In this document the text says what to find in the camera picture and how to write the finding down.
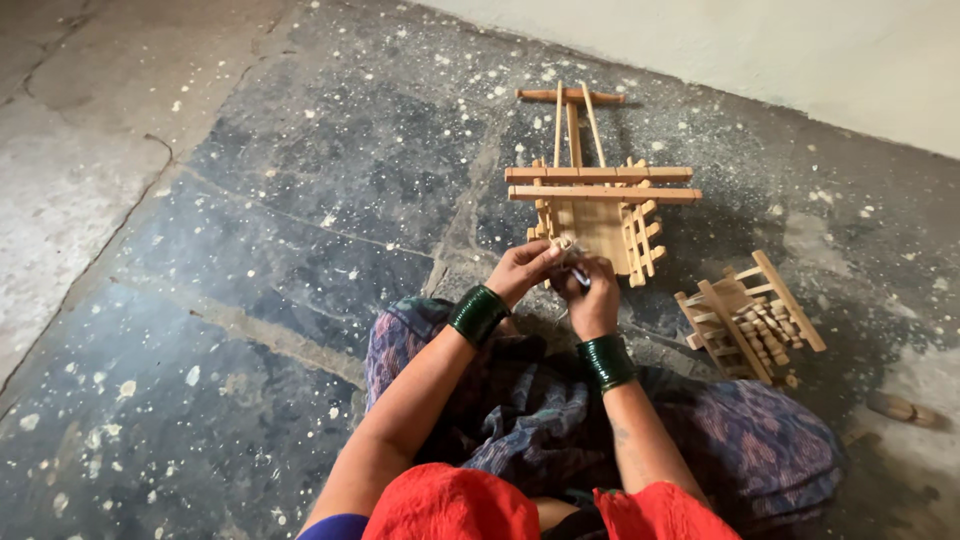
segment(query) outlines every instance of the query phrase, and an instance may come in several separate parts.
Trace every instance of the green bangle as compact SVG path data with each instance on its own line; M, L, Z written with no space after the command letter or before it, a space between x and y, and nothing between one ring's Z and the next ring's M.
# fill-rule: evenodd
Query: green bangle
M600 382L601 392L635 378L634 363L627 355L627 346L615 333L584 341L577 345L577 354Z
M498 294L485 285L476 285L453 307L447 324L479 351L496 325L510 314Z

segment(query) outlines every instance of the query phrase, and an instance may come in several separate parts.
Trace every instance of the stone floor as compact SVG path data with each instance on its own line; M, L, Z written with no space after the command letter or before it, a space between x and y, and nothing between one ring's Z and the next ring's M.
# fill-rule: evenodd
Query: stone floor
M376 313L457 297L536 219L501 175L552 153L554 110L512 89L581 79L628 95L598 112L610 162L704 191L661 207L668 257L623 293L636 359L715 377L673 294L764 250L828 344L790 392L850 440L816 536L960 531L956 427L861 405L957 418L957 161L403 4L1 13L0 537L296 534L362 415ZM541 288L518 308L561 312Z

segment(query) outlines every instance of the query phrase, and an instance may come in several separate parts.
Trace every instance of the wooden dowel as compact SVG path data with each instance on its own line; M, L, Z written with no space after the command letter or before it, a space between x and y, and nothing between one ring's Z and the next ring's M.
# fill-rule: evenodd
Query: wooden dowel
M553 147L553 166L560 166L560 124L563 121L561 116L564 113L564 82L557 82L557 135L554 138Z
M759 274L760 272L763 272L763 269L759 266L754 266L750 270L744 270L743 272L740 272L739 274L733 276L733 278L735 280L742 280L744 278L749 278L754 274Z
M507 167L503 179L510 184L529 184L535 178L550 177L553 184L658 184L688 182L693 177L690 167Z
M597 117L593 114L593 102L590 101L590 91L587 89L587 83L580 82L584 89L584 101L587 103L587 116L590 118L590 128L593 130L593 144L597 147L597 157L600 158L600 166L607 166L607 159L603 156L603 144L600 143L600 132L597 131Z
M580 126L577 105L566 103L566 136L570 139L570 165L581 167L584 164L583 154L580 151Z
M554 101L557 99L556 90L524 90L518 88L514 95L522 99L531 99L535 101ZM584 103L584 91L580 88L564 88L564 101L567 103ZM597 105L607 103L623 103L626 96L623 94L605 94L603 92L591 92L590 100Z
M766 284L754 287L752 289L747 289L743 291L743 294L746 294L747 296L754 296L755 294L760 294L762 292L767 292L771 290L774 290L774 286L771 285L770 283L766 283Z
M603 185L511 185L511 201L592 201L597 203L646 203L656 201L663 205L690 205L699 201L699 189L667 187L606 187Z

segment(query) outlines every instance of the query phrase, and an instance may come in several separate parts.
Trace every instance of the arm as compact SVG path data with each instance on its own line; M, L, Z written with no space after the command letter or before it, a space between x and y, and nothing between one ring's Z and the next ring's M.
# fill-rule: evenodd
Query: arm
M572 276L552 280L567 301L573 330L585 342L615 334L620 289L610 262L605 258L585 258L581 270L591 281L586 294ZM668 481L702 503L707 502L636 378L629 376L607 388L603 403L613 430L616 466L628 493L638 493L657 481Z
M546 276L560 250L543 240L508 250L486 286L513 308ZM457 381L476 355L447 326L396 376L337 456L303 529L341 513L370 516L383 490L413 465Z

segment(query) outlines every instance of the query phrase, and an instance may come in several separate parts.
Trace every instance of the dark stone slab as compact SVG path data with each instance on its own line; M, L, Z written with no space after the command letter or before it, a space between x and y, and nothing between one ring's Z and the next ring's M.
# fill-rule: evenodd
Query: dark stone slab
M188 172L133 226L122 279L240 307L357 358L376 314L417 295L433 268L431 258L318 228Z
M288 60L258 81L228 99L190 166L331 231L424 254L437 246L469 187L486 118L465 120L453 99L359 69L308 74Z
M0 425L4 538L286 538L362 412L354 385L106 281L30 361Z

